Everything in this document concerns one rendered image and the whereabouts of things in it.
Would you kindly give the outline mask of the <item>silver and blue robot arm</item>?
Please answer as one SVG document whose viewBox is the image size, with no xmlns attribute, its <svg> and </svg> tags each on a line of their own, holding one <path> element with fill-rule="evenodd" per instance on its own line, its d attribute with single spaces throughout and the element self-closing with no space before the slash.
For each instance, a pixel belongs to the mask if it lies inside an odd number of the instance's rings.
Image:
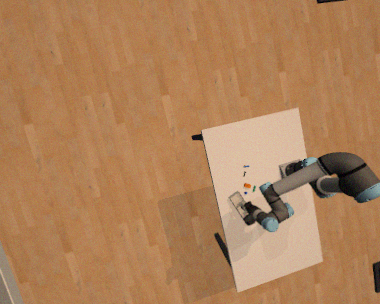
<svg viewBox="0 0 380 304">
<path fill-rule="evenodd" d="M 320 198 L 344 193 L 358 203 L 364 203 L 380 197 L 380 180 L 361 157 L 352 153 L 334 152 L 319 158 L 308 157 L 287 165 L 285 173 L 286 177 L 259 187 L 272 211 L 258 213 L 256 221 L 269 232 L 275 232 L 279 223 L 294 215 L 292 206 L 283 203 L 280 195 L 309 182 Z M 338 177 L 331 177 L 333 174 Z"/>
</svg>

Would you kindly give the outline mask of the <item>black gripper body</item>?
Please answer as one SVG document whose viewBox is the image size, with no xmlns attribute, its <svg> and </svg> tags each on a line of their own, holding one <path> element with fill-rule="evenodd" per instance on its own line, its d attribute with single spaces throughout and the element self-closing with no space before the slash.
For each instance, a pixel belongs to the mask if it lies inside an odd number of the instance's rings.
<svg viewBox="0 0 380 304">
<path fill-rule="evenodd" d="M 246 208 L 246 210 L 248 212 L 248 214 L 243 218 L 247 226 L 252 225 L 252 224 L 255 223 L 256 216 L 257 216 L 258 213 L 264 212 L 259 207 L 253 205 L 249 201 L 247 203 L 245 203 L 244 206 L 245 206 L 245 208 Z"/>
</svg>

